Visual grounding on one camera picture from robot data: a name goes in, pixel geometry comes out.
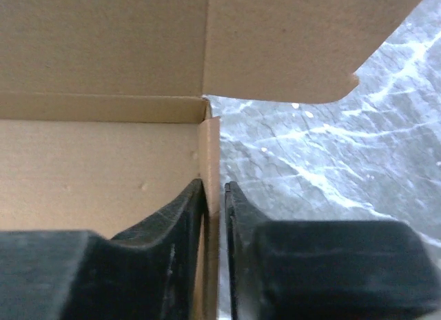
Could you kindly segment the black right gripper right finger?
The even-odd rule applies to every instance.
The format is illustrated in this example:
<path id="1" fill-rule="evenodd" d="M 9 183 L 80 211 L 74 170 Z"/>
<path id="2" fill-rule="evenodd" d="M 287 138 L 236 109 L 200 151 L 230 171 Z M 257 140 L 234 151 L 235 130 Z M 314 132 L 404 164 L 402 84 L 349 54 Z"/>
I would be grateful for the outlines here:
<path id="1" fill-rule="evenodd" d="M 440 274 L 401 221 L 286 221 L 225 185 L 233 319 L 417 319 Z"/>

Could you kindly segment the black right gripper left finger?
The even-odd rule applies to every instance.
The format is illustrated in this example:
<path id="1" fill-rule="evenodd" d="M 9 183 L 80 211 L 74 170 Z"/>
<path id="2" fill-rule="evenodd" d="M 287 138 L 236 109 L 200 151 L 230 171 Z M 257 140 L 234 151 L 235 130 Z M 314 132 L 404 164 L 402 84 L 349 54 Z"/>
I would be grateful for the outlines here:
<path id="1" fill-rule="evenodd" d="M 203 182 L 107 239 L 89 230 L 1 233 L 2 319 L 189 319 Z"/>

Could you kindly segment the cardboard box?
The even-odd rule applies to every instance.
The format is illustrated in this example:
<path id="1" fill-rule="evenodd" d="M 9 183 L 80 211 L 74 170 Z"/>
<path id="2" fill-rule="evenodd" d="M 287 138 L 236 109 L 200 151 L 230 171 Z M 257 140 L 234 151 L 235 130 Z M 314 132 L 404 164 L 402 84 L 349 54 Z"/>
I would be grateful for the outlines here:
<path id="1" fill-rule="evenodd" d="M 200 179 L 189 319 L 215 319 L 209 95 L 330 103 L 423 0 L 1 0 L 1 233 L 110 239 Z"/>

